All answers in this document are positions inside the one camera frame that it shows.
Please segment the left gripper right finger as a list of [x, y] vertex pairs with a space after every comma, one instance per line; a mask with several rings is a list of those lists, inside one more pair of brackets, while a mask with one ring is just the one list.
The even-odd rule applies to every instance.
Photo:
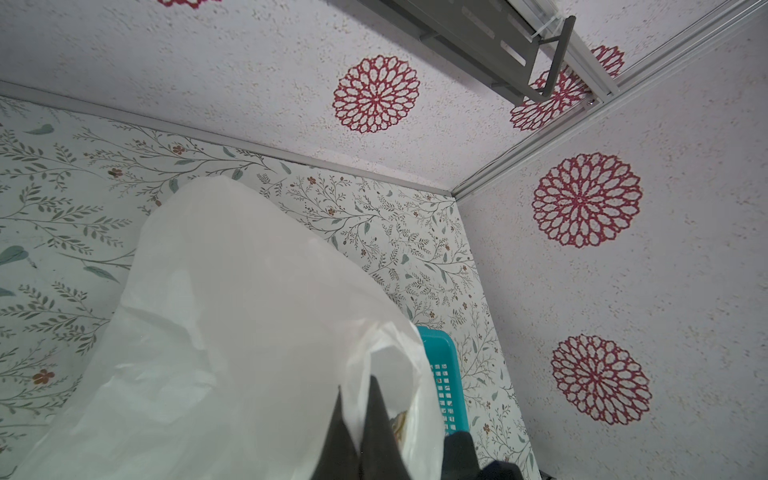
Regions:
[[390, 425], [377, 379], [370, 377], [363, 437], [360, 444], [359, 478], [362, 480], [409, 480], [394, 431]]

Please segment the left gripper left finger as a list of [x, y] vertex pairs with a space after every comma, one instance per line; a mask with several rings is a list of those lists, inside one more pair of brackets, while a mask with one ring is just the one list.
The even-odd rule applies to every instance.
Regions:
[[343, 419], [342, 395], [338, 392], [322, 451], [311, 480], [357, 480], [358, 451]]

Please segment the white plastic bag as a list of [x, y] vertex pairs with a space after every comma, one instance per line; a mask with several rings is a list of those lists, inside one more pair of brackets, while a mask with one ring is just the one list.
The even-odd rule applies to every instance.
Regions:
[[444, 421], [416, 326], [259, 193], [198, 178], [149, 216], [112, 320], [18, 479], [308, 479], [338, 392], [360, 455], [370, 377], [410, 479]]

